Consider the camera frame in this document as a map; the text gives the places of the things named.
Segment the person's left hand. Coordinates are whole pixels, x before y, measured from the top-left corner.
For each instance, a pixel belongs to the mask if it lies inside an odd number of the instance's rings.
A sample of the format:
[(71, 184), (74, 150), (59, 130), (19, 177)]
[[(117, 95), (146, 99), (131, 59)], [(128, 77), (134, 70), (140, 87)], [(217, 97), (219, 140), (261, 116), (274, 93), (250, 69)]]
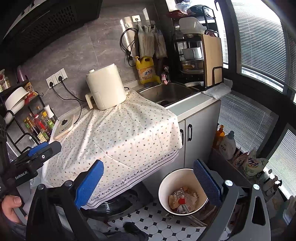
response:
[(7, 195), (2, 203), (1, 208), (6, 218), (14, 223), (23, 225), (23, 222), (16, 215), (14, 209), (22, 206), (22, 200), (19, 196)]

